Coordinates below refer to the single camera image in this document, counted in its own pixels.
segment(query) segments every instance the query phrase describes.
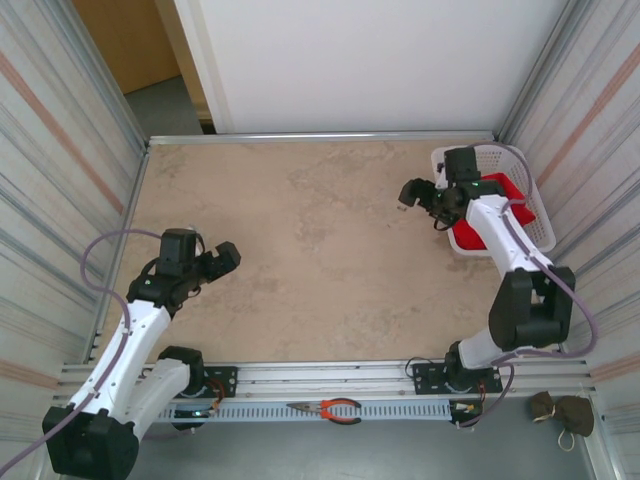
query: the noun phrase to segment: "red-handled pliers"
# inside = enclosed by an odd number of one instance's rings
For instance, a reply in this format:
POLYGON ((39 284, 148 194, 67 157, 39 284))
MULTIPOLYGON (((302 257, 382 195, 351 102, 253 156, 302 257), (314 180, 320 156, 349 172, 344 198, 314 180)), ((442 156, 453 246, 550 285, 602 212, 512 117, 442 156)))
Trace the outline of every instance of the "red-handled pliers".
POLYGON ((337 423, 338 425, 355 425, 362 421, 361 418, 336 417, 329 411, 329 408, 334 405, 362 408, 362 405, 350 398, 334 398, 333 400, 323 400, 321 402, 288 403, 287 407, 302 410, 303 412, 319 413, 322 418, 326 418, 330 422, 337 423))

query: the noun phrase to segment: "purple cable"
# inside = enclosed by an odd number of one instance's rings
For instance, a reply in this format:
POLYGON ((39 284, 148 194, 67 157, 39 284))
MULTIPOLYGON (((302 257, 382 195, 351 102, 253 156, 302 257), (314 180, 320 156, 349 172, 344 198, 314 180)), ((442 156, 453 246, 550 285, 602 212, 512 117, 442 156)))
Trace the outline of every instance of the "purple cable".
MULTIPOLYGON (((116 235, 125 235, 125 234, 129 234, 129 233, 139 233, 139 234, 148 235, 148 236, 154 237, 154 238, 162 238, 157 233, 148 232, 146 230, 140 230, 140 229, 137 229, 137 228, 129 228, 129 229, 124 229, 124 230, 115 230, 115 231, 112 231, 112 232, 107 232, 107 233, 104 233, 104 234, 100 235, 98 238, 96 238, 93 242, 91 242, 89 244, 89 246, 85 249, 84 254, 82 255, 82 259, 80 261, 80 276, 82 277, 82 280, 84 281, 84 283, 89 288, 91 288, 92 290, 96 290, 98 292, 106 293, 106 294, 110 295, 113 299, 115 299, 120 304, 120 307, 122 308, 122 312, 124 314, 124 326, 125 326, 126 329, 128 329, 129 326, 131 325, 131 315, 129 313, 129 308, 127 307, 127 303, 114 290, 111 290, 110 288, 106 288, 106 287, 101 287, 99 285, 95 285, 95 284, 91 283, 89 281, 89 279, 87 278, 86 266, 87 266, 87 259, 89 258, 89 254, 91 253, 91 250, 93 250, 93 248, 98 243, 100 243, 105 238, 114 237, 116 235)), ((107 365, 107 368, 105 369, 104 373, 100 376, 100 378, 98 378, 98 381, 95 383, 94 390, 96 392, 100 389, 100 387, 102 387, 104 382, 109 377, 109 374, 115 368, 116 364, 118 363, 118 360, 120 359, 120 356, 122 355, 122 352, 124 351, 124 347, 126 346, 128 339, 129 339, 129 335, 122 335, 122 338, 120 340, 120 344, 118 345, 118 349, 116 350, 115 355, 113 356, 113 358, 109 362, 109 365, 107 365)), ((49 430, 46 434, 44 434, 42 437, 40 437, 38 440, 33 442, 31 445, 29 445, 27 448, 25 448, 22 452, 20 452, 18 455, 16 455, 11 460, 9 460, 6 464, 4 464, 2 466, 2 468, 0 468, 0 478, 3 477, 16 464, 18 464, 24 458, 26 458, 31 453, 36 451, 38 448, 40 448, 42 445, 44 445, 47 442, 47 440, 49 440, 51 437, 53 437, 54 435, 59 433, 60 430, 62 430, 69 423, 71 423, 71 421, 74 418, 76 418, 80 414, 80 412, 82 412, 82 410, 85 409, 85 407, 87 405, 89 405, 91 400, 93 400, 94 396, 95 395, 93 393, 88 394, 85 397, 85 399, 82 402, 80 402, 80 404, 77 405, 75 407, 75 409, 69 415, 67 415, 64 418, 64 420, 62 420, 55 427, 53 427, 51 430, 49 430)))
POLYGON ((522 251, 525 253, 525 255, 529 256, 529 259, 531 260, 531 262, 533 264, 535 264, 535 266, 538 267, 540 269, 540 271, 543 272, 549 279, 551 279, 551 281, 553 281, 556 285, 558 285, 558 287, 560 287, 560 289, 562 289, 562 291, 565 292, 569 296, 569 298, 571 298, 571 300, 578 306, 578 308, 580 308, 580 310, 582 310, 582 313, 584 314, 585 318, 587 319, 587 322, 589 323, 589 328, 591 329, 591 340, 589 341, 589 344, 586 347, 584 347, 584 348, 582 348, 580 350, 577 350, 575 352, 571 352, 571 353, 543 352, 543 351, 540 351, 540 350, 525 349, 525 350, 519 350, 517 352, 510 352, 510 353, 507 353, 506 355, 503 355, 502 357, 497 358, 496 360, 491 362, 491 364, 493 366, 495 366, 495 367, 509 367, 509 369, 510 369, 509 380, 507 381, 507 385, 502 390, 502 393, 496 399, 496 401, 493 402, 491 404, 491 406, 485 412, 483 412, 482 414, 480 414, 476 418, 473 418, 471 420, 468 420, 466 422, 463 422, 463 423, 459 424, 460 427, 470 427, 472 425, 475 425, 482 418, 486 417, 492 411, 494 411, 496 409, 496 407, 500 404, 500 402, 502 402, 502 400, 504 400, 504 397, 507 395, 507 392, 511 388, 511 384, 513 383, 513 379, 515 377, 515 367, 511 363, 506 363, 507 360, 511 360, 512 358, 518 357, 520 355, 534 355, 534 356, 538 356, 538 357, 552 357, 552 358, 578 358, 578 357, 583 357, 583 356, 591 353, 593 351, 593 349, 595 348, 596 343, 598 342, 598 325, 596 323, 595 317, 593 316, 593 314, 591 313, 591 311, 587 307, 587 305, 584 302, 584 300, 582 298, 580 298, 580 296, 578 296, 578 294, 576 294, 573 290, 571 290, 569 285, 564 283, 555 273, 553 273, 549 269, 549 267, 547 267, 544 263, 542 263, 536 257, 532 257, 531 256, 531 251, 527 248, 525 243, 522 241, 522 239, 516 233, 515 228, 513 227, 511 222, 509 221, 509 217, 505 214, 507 212, 507 210, 509 208, 511 208, 512 205, 526 205, 527 200, 529 200, 531 198, 531 194, 533 192, 533 176, 531 175, 531 171, 529 170, 529 165, 527 164, 527 161, 524 159, 524 157, 515 148, 510 147, 509 145, 503 145, 503 144, 501 144, 499 142, 489 142, 489 141, 487 141, 487 142, 478 142, 478 143, 473 143, 473 144, 471 144, 469 146, 470 147, 479 147, 479 146, 482 146, 482 145, 491 145, 491 146, 494 146, 494 147, 502 148, 503 150, 506 150, 506 151, 512 153, 518 159, 518 161, 522 164, 522 166, 524 167, 525 171, 527 172, 527 194, 526 194, 525 198, 522 199, 522 200, 514 198, 514 199, 509 200, 507 203, 505 203, 504 206, 502 207, 502 211, 500 212, 501 216, 502 216, 502 221, 504 222, 504 225, 507 228, 507 230, 509 231, 509 234, 511 234, 511 236, 513 237, 515 242, 518 244, 518 246, 522 249, 522 251))

